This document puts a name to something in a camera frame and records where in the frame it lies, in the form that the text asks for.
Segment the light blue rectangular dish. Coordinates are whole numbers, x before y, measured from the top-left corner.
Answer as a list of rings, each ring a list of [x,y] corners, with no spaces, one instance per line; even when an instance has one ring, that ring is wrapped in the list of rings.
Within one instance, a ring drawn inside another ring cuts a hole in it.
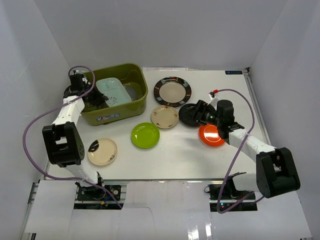
[[[98,80],[96,87],[107,98],[105,102],[109,107],[127,104],[132,101],[125,87],[115,77]]]

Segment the grey deer pattern plate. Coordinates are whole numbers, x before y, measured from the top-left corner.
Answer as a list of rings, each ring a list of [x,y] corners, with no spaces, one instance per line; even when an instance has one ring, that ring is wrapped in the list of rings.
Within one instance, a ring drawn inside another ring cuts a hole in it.
[[[124,85],[124,89],[126,90],[128,95],[130,96],[132,102],[136,101],[138,99],[137,92],[135,91],[135,89],[133,87],[128,86],[128,85]]]

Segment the dark-rimmed beige plate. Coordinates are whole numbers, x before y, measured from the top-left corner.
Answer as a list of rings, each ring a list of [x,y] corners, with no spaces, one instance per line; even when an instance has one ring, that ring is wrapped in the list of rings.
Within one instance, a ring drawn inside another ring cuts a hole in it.
[[[153,95],[160,105],[178,108],[189,101],[192,88],[183,78],[169,76],[155,84]]]

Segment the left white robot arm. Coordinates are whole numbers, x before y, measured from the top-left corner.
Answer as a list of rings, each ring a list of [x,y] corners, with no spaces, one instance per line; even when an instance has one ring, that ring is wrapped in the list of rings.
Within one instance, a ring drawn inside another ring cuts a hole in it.
[[[86,150],[77,122],[85,105],[94,110],[102,109],[107,106],[106,97],[92,88],[93,84],[81,71],[75,70],[69,79],[70,86],[63,93],[66,106],[51,125],[43,127],[42,135],[49,162],[79,178],[77,185],[99,200],[105,196],[106,187],[101,175],[84,161]]]

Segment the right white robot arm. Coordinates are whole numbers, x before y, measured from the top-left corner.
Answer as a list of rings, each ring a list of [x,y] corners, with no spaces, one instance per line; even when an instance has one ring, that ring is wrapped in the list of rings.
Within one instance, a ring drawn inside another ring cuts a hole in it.
[[[291,151],[286,147],[276,148],[250,135],[235,121],[231,101],[219,100],[217,107],[213,107],[199,100],[192,119],[202,126],[216,126],[221,139],[255,163],[255,173],[227,175],[225,192],[229,198],[236,200],[244,191],[259,192],[265,198],[272,198],[300,189],[301,182]]]

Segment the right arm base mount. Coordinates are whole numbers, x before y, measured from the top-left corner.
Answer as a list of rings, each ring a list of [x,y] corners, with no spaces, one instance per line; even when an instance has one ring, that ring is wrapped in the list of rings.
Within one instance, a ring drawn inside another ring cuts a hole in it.
[[[209,195],[209,206],[211,212],[217,212],[218,206],[223,211],[231,207],[241,198],[249,194],[248,191],[232,191],[229,186],[225,186],[221,195],[220,204],[218,204],[218,196],[221,189],[221,184],[209,184],[204,188],[204,192]],[[231,212],[255,212],[258,210],[255,203],[256,196],[251,194],[242,203],[231,209]]]

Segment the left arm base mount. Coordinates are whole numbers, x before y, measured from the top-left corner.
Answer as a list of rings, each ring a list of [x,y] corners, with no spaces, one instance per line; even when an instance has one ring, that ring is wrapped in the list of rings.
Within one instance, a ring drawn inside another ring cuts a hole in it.
[[[105,185],[110,194],[99,188],[77,188],[73,208],[75,210],[121,210],[121,185]]]

